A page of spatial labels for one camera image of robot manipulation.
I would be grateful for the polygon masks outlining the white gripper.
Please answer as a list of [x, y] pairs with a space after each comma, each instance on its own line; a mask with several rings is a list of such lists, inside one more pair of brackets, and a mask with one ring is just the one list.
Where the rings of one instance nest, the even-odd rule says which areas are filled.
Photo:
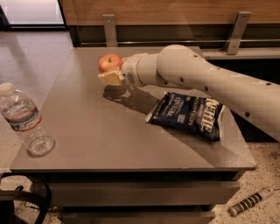
[[100, 82], [110, 86], [121, 86], [126, 83], [130, 86], [142, 87], [144, 84], [138, 76], [137, 66], [143, 56], [145, 56], [145, 53], [138, 53], [123, 58], [121, 70], [113, 69], [98, 74]]

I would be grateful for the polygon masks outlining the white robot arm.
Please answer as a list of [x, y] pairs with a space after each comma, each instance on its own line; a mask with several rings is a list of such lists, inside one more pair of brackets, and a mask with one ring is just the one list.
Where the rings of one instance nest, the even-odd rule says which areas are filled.
[[198, 89], [280, 141], [280, 85], [215, 66], [186, 46], [132, 55], [98, 78], [110, 86]]

